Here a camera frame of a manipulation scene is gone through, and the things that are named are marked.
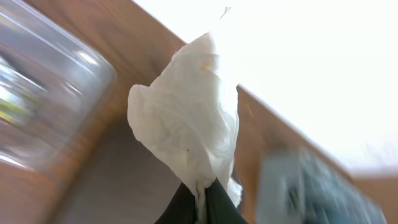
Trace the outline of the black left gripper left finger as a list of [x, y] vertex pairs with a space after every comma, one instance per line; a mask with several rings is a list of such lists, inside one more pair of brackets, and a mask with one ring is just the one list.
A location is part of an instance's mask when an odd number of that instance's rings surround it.
[[196, 221], [195, 197], [188, 187], [181, 183], [155, 224], [195, 224]]

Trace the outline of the white tissue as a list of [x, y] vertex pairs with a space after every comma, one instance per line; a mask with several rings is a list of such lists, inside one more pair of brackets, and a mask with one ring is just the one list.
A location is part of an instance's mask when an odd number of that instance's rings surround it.
[[239, 131], [237, 84], [225, 78], [212, 33], [183, 46], [148, 86], [129, 90], [134, 137], [167, 165], [194, 196], [197, 223], [208, 223], [205, 190], [218, 181], [233, 205], [242, 188], [232, 179]]

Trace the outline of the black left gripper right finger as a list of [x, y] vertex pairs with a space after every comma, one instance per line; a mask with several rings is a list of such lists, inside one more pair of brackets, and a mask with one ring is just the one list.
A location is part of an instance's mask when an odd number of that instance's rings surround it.
[[205, 196], [209, 224], [248, 224], [218, 179], [205, 189]]

